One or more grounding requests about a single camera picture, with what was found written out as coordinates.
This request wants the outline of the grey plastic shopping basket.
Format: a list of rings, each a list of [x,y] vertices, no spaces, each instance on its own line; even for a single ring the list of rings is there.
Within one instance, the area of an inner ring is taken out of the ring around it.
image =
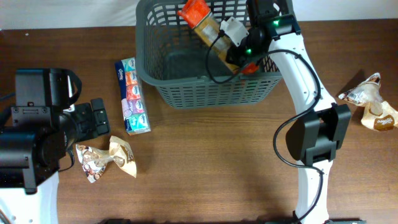
[[[231,71],[178,16],[185,1],[139,1],[136,7],[136,68],[176,109],[262,101],[282,79],[266,57],[258,72],[228,78]]]

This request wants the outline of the beige snack bag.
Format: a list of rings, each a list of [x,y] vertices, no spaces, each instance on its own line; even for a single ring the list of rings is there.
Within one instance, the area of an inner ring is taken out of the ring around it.
[[[358,86],[338,95],[338,98],[364,107],[361,124],[374,131],[388,131],[397,127],[397,111],[382,98],[380,73],[374,73]]]

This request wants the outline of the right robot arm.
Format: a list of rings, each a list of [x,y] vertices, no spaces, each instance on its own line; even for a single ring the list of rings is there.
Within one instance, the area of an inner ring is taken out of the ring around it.
[[[285,164],[298,170],[298,202],[294,223],[329,223],[328,176],[343,144],[351,112],[338,105],[319,79],[305,49],[301,29],[289,1],[246,1],[250,29],[221,29],[233,42],[227,62],[240,73],[254,73],[265,58],[279,69],[296,115],[275,131],[273,148]]]

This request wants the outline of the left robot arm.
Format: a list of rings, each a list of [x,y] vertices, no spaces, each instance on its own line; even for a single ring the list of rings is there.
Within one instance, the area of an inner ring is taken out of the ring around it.
[[[1,112],[1,223],[58,223],[60,160],[110,132],[101,98],[79,104],[82,82],[63,68],[22,68],[16,103]]]

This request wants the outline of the orange pasta packet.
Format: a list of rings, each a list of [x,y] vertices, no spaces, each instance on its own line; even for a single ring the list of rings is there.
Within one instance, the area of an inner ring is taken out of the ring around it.
[[[226,61],[227,51],[234,44],[224,31],[220,30],[221,22],[216,20],[204,0],[188,0],[182,10],[178,11],[178,15],[187,22],[188,26],[208,46],[205,59],[205,68],[207,70],[210,69],[209,59],[212,52],[234,75],[239,73],[249,75],[259,70],[259,66],[254,62],[248,62],[243,67],[239,67]]]

